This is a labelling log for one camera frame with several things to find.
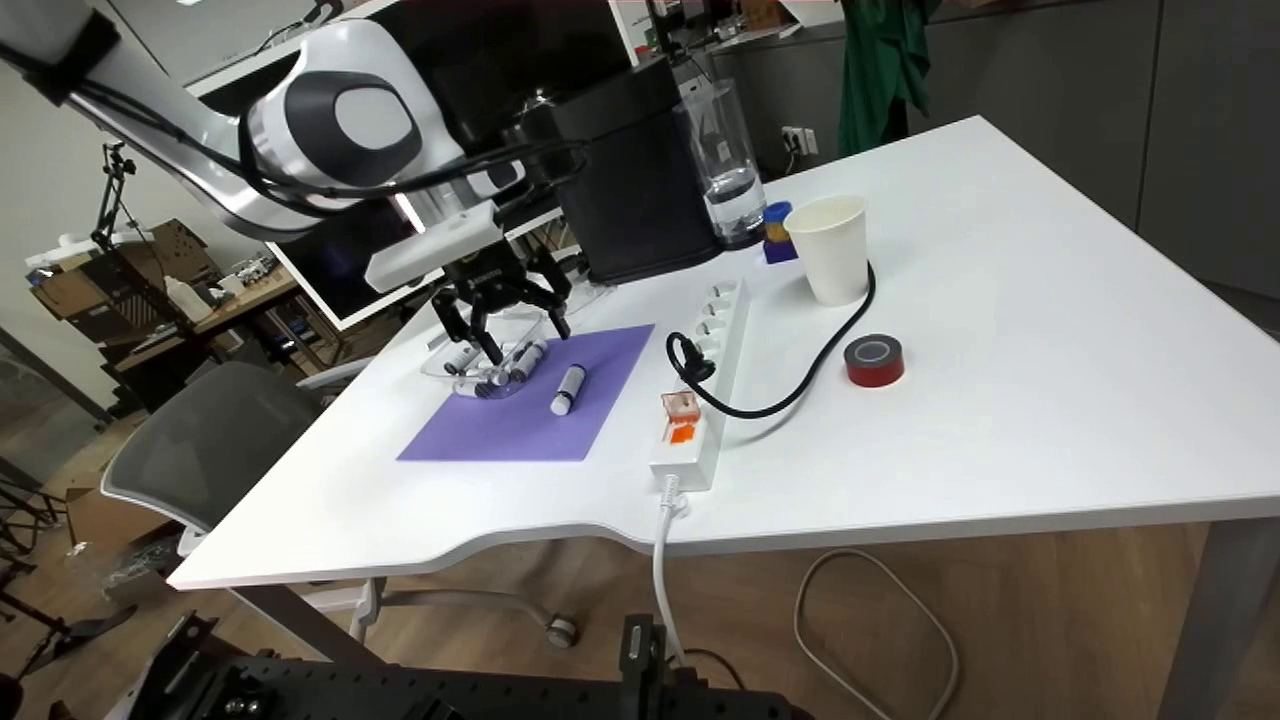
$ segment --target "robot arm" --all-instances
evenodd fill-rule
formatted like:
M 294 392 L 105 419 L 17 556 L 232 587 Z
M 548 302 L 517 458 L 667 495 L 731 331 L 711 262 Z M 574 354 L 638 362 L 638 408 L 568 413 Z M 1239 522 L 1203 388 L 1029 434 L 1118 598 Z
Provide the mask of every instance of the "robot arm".
M 428 83 L 369 21 L 303 37 L 298 67 L 243 120 L 205 109 L 85 0 L 5 0 L 0 45 L 47 102 L 154 155 L 256 239 L 302 237 L 325 211 L 464 159 Z M 398 203 L 422 237 L 369 264 L 375 294 L 500 239 L 491 203 L 464 207 L 453 185 Z

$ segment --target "power strip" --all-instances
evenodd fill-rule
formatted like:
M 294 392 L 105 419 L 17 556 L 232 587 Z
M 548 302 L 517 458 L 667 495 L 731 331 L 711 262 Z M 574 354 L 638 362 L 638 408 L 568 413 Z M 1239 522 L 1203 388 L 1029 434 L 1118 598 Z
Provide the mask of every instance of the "power strip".
M 686 336 L 718 364 L 703 379 L 711 397 L 731 397 L 731 369 L 750 323 L 750 294 L 737 282 L 722 282 L 703 294 L 701 317 Z M 718 479 L 724 418 L 701 405 L 686 386 L 666 397 L 667 419 L 652 447 L 655 493 L 709 493 Z

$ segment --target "purple paper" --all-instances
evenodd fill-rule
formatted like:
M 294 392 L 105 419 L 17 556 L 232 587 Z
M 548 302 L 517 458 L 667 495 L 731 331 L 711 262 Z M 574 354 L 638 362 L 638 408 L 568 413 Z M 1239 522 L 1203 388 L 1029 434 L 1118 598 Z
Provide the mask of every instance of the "purple paper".
M 399 459 L 583 459 L 626 392 L 652 323 L 548 345 L 527 386 L 496 400 L 447 397 Z M 589 371 L 568 418 L 554 418 L 566 369 Z

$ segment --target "white cup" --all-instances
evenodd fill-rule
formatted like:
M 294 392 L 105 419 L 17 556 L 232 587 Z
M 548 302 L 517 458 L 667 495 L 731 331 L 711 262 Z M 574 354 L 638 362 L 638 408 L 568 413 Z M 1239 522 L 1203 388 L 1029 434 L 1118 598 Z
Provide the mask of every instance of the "white cup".
M 870 294 L 870 207 L 856 195 L 798 203 L 790 237 L 820 303 L 853 303 Z

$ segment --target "roll of tape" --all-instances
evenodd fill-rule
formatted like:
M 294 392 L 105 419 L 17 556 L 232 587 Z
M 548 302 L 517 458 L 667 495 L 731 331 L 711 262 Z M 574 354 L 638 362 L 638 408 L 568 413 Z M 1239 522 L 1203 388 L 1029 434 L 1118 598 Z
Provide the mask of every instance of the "roll of tape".
M 905 377 L 905 345 L 893 336 L 859 336 L 845 347 L 845 371 L 859 388 L 886 388 Z

